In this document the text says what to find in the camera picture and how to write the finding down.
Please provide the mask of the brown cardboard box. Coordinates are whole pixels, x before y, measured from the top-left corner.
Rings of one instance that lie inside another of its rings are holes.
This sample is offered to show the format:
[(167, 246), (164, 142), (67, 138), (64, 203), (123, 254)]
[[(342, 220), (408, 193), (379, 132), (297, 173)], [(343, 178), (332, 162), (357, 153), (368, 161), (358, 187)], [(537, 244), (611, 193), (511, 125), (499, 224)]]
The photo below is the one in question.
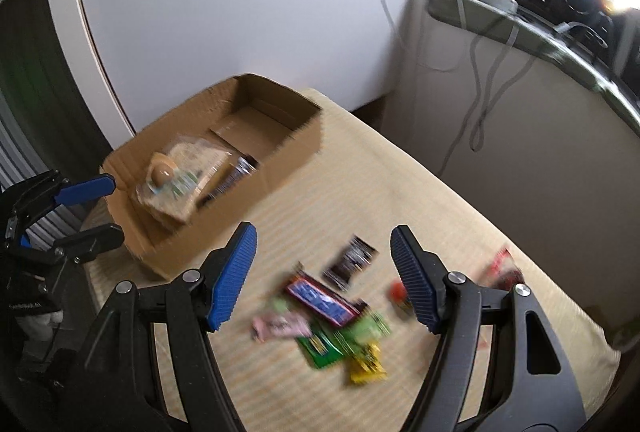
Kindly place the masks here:
[(108, 213), (133, 259), (175, 278), (321, 146), (321, 106), (243, 74), (168, 111), (103, 162)]

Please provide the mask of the striped yellow tablecloth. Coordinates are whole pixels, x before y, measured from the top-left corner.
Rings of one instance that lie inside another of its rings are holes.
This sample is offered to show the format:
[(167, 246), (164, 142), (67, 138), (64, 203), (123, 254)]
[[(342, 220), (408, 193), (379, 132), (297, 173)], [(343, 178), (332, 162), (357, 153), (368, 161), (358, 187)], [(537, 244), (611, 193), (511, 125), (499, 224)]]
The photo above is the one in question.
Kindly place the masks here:
[[(320, 151), (247, 215), (258, 252), (229, 321), (210, 338), (224, 383), (250, 431), (397, 431), (418, 395), (437, 340), (387, 299), (397, 273), (390, 232), (407, 225), (424, 249), (470, 278), (510, 240), (410, 155), (321, 92)], [(387, 378), (352, 386), (342, 366), (312, 368), (295, 341), (256, 342), (250, 322), (297, 265), (319, 275), (351, 237), (378, 251), (352, 281), (390, 326)]]

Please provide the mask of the brown pudding cup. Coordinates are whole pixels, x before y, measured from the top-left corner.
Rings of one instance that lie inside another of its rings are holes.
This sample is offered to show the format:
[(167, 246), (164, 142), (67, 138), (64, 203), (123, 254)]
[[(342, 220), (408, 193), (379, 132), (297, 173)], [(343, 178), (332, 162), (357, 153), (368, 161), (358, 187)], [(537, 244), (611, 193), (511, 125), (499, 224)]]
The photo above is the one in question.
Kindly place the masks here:
[(176, 162), (166, 153), (154, 152), (148, 169), (145, 182), (152, 192), (158, 192), (171, 185), (178, 171)]

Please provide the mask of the dark green candy packet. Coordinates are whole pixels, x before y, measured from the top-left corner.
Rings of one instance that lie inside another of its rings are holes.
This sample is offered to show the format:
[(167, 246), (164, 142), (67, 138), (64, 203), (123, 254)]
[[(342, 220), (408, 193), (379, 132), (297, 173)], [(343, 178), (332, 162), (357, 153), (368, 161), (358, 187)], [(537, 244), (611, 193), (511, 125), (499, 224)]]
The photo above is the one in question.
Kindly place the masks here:
[(322, 370), (337, 365), (350, 357), (348, 347), (337, 334), (318, 323), (310, 327), (309, 337), (300, 337), (296, 342), (311, 368)]

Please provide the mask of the Snickers chocolate bar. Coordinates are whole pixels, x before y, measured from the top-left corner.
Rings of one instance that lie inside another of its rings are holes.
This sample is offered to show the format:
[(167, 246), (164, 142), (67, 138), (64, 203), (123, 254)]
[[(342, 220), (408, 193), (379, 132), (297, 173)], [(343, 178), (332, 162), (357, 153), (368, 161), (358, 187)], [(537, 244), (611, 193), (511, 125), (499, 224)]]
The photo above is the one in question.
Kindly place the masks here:
[(284, 292), (338, 329), (350, 325), (362, 314), (358, 306), (304, 273), (293, 276), (285, 285)]

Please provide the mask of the black candy wrapper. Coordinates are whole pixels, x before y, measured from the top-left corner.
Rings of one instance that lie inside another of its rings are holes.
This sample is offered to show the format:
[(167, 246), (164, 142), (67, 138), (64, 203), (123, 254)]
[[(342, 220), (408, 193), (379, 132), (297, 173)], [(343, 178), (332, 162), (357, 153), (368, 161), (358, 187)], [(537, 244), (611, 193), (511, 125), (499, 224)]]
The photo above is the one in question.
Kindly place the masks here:
[(352, 236), (337, 258), (322, 271), (322, 277), (336, 288), (347, 291), (352, 278), (366, 270), (377, 256), (377, 249), (358, 236)]

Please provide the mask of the red jelly cup snack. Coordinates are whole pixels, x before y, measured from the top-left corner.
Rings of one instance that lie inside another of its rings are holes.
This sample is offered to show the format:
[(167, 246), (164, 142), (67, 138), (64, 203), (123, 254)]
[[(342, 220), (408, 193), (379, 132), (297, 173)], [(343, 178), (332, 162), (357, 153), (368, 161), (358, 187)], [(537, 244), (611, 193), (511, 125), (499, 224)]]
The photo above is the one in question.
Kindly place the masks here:
[(397, 311), (400, 311), (405, 317), (409, 318), (414, 316), (408, 291), (401, 280), (396, 279), (390, 284), (390, 288), (388, 289), (388, 298)]

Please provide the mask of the light green candy packet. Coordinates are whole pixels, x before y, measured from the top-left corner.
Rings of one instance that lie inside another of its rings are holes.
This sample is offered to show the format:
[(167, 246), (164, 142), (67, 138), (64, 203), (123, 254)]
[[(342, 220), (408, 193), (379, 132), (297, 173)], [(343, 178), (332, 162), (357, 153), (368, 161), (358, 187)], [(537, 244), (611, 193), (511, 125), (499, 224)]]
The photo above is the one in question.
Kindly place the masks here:
[(367, 346), (390, 336), (392, 330), (385, 318), (377, 311), (367, 311), (355, 322), (342, 330), (345, 340), (351, 345)]

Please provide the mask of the pink candy wrapper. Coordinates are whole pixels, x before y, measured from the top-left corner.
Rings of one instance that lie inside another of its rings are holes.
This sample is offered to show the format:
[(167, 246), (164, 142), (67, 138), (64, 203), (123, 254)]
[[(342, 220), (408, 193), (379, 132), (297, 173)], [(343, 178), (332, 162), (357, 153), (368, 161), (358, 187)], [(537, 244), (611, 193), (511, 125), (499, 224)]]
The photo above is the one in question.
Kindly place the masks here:
[(309, 321), (292, 311), (259, 315), (252, 320), (252, 330), (260, 342), (310, 338), (312, 334)]

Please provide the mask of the packaged sliced bread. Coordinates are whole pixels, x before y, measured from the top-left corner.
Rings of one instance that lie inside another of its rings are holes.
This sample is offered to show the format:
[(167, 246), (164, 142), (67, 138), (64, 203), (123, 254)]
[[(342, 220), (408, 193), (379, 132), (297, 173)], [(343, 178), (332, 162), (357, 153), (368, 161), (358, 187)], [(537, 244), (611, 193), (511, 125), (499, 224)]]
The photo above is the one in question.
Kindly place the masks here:
[(179, 136), (163, 152), (178, 165), (170, 186), (152, 192), (143, 179), (132, 191), (132, 199), (167, 230), (186, 225), (198, 208), (198, 201), (209, 186), (215, 186), (227, 172), (233, 152), (222, 144), (202, 137)]

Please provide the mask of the yellow candy packet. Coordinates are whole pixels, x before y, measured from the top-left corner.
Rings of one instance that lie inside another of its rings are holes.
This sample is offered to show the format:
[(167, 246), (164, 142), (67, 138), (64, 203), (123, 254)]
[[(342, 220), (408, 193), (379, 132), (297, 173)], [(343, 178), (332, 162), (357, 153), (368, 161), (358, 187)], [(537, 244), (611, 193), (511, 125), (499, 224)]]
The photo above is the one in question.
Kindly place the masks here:
[(348, 361), (349, 381), (355, 386), (363, 386), (387, 378), (387, 371), (381, 363), (381, 350), (378, 343), (364, 345)]

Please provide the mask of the small brown chocolate bar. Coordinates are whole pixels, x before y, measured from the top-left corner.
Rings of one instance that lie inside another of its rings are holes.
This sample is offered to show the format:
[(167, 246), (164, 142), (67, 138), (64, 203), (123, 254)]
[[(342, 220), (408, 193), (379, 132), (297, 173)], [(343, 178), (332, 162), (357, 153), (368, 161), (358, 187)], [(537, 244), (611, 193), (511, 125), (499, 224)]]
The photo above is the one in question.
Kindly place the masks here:
[(252, 175), (259, 167), (258, 161), (251, 155), (240, 155), (238, 161), (232, 166), (222, 181), (205, 197), (198, 201), (198, 207), (212, 202), (232, 189), (244, 176)]

